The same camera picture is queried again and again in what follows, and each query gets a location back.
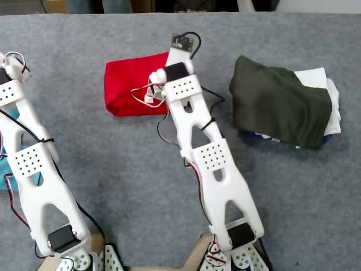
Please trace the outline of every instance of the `gray carpet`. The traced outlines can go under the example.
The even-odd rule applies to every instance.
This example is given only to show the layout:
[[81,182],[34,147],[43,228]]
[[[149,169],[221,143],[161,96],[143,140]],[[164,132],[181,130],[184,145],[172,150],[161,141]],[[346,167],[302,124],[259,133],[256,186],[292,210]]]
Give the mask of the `gray carpet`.
[[[214,116],[249,184],[275,270],[360,270],[360,15],[30,15],[0,17],[0,25],[0,50],[22,52],[33,71],[27,93],[69,187],[126,265],[181,266],[208,227],[193,172],[157,137],[161,117],[105,110],[104,67],[165,51],[174,32],[193,30],[203,38],[196,73],[227,97]],[[239,137],[227,88],[240,54],[294,70],[325,67],[340,91],[342,134],[320,151]],[[162,128],[174,138],[171,121]],[[34,270],[33,242],[4,191],[0,206],[1,269]],[[228,220],[237,216],[230,209]],[[47,217],[47,227],[61,225]]]

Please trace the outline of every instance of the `white cloth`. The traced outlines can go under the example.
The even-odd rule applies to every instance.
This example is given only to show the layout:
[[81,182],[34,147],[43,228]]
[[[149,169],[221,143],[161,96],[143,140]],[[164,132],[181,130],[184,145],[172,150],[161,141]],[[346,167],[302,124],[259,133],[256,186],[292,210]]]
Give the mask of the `white cloth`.
[[324,68],[308,69],[305,71],[294,72],[294,74],[298,77],[298,79],[304,86],[309,86],[311,88],[327,89],[328,95],[332,102],[332,111],[330,118],[328,120],[327,127],[324,132],[324,136],[327,136],[329,134],[340,134],[341,115],[338,110],[339,93],[333,81],[329,78],[326,78],[325,69]]

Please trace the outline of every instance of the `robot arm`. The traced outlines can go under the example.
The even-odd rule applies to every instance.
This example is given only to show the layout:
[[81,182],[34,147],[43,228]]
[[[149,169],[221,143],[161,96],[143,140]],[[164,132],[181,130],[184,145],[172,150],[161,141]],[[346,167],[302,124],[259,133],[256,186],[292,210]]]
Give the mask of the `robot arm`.
[[[25,65],[25,60],[21,63],[9,58],[8,55],[3,56],[0,66],[0,131],[8,163],[19,187],[20,203],[30,234],[43,256],[83,258],[83,264],[77,270],[86,270],[91,263],[89,255],[94,256],[91,234],[77,202],[59,176],[55,164],[58,154],[52,140],[25,96],[22,82],[24,72],[19,68]],[[12,108],[17,108],[20,114],[18,123],[7,114]],[[31,131],[37,143],[20,150],[21,136],[25,131]],[[43,178],[43,184],[39,187],[31,180],[36,173]],[[49,204],[53,204],[69,220],[68,225],[52,233],[45,230],[44,223],[45,207]]]
[[[188,37],[174,35],[166,67],[152,73],[149,79],[153,84],[164,84],[160,94],[177,129],[180,154],[199,172],[210,231],[215,234],[220,249],[227,252],[255,242],[263,236],[264,229],[248,185],[234,163],[227,141],[222,138],[217,123],[208,111],[202,88],[193,74],[190,48]],[[192,112],[184,110],[186,104],[190,104]],[[192,147],[193,126],[206,134],[209,144]],[[220,180],[215,177],[215,171],[222,172]],[[229,201],[235,203],[244,218],[226,225],[225,210]]]

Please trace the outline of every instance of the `dark green cloth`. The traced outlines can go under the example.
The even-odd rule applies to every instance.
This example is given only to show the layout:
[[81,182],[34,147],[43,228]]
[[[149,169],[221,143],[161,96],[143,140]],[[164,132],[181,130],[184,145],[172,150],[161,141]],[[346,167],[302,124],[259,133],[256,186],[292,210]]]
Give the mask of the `dark green cloth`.
[[300,146],[318,149],[332,102],[327,89],[303,86],[294,72],[267,67],[245,56],[230,83],[234,126]]

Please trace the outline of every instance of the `red fabric bag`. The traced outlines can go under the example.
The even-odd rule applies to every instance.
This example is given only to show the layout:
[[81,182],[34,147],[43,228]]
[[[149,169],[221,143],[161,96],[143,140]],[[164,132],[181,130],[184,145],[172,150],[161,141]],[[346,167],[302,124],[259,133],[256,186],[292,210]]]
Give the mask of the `red fabric bag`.
[[[117,60],[107,63],[104,75],[105,107],[115,116],[142,116],[166,114],[166,104],[151,108],[132,98],[130,91],[148,85],[152,72],[165,67],[168,52],[142,58]],[[133,92],[144,100],[147,89]],[[152,105],[160,101],[155,99]]]

